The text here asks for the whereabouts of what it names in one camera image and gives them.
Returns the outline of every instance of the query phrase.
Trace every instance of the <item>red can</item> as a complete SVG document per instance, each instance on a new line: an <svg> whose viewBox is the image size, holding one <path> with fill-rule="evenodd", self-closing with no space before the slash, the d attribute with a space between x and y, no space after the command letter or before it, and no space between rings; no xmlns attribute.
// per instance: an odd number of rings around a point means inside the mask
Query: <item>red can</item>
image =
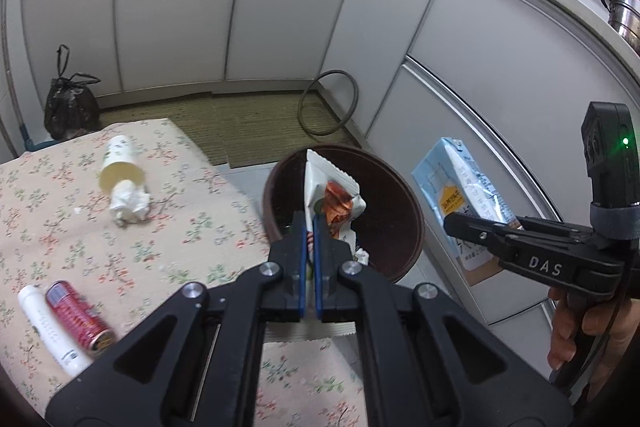
<svg viewBox="0 0 640 427"><path fill-rule="evenodd" d="M73 338L91 353L114 343L114 331L92 311L67 281L54 282L45 294L47 302Z"/></svg>

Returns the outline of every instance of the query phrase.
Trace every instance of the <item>triangular cutout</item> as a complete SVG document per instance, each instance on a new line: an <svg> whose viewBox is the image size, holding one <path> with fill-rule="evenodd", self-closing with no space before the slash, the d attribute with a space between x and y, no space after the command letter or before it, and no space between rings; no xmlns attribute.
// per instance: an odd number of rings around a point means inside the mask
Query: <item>triangular cutout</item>
<svg viewBox="0 0 640 427"><path fill-rule="evenodd" d="M149 383L177 322L174 315L162 319L126 353L120 355L113 368L140 383Z"/></svg>
<svg viewBox="0 0 640 427"><path fill-rule="evenodd" d="M444 325L458 352L469 382L480 384L506 369L504 361L476 339L455 318L445 317Z"/></svg>

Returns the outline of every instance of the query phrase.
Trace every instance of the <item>gray strap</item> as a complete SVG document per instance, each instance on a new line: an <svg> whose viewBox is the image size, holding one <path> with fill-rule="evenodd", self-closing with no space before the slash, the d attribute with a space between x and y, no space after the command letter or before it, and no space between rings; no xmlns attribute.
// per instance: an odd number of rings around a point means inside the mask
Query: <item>gray strap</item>
<svg viewBox="0 0 640 427"><path fill-rule="evenodd" d="M625 208L602 208L591 203L593 230L609 239L625 241L640 237L640 204Z"/></svg>

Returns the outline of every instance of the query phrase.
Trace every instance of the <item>paper cup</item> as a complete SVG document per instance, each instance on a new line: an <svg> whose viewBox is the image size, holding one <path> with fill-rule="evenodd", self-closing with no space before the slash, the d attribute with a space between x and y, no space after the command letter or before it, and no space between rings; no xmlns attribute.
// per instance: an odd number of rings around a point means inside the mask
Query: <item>paper cup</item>
<svg viewBox="0 0 640 427"><path fill-rule="evenodd" d="M136 147L129 136L111 138L104 152L100 171L100 188L111 194L113 187L123 180L131 180L139 187L145 184L145 173L136 160Z"/></svg>

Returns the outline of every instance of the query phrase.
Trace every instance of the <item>flower pattern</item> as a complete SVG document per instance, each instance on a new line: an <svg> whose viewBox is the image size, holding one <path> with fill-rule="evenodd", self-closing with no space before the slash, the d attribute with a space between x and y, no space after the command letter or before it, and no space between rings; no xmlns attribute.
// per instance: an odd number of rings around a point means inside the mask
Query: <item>flower pattern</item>
<svg viewBox="0 0 640 427"><path fill-rule="evenodd" d="M132 137L152 203L120 229L97 187L104 146ZM69 377L20 310L27 284L68 280L118 337L191 280L213 286L261 263L250 202L168 120L119 123L0 165L0 365L40 414ZM265 344L260 427L366 425L362 382L327 339Z"/></svg>

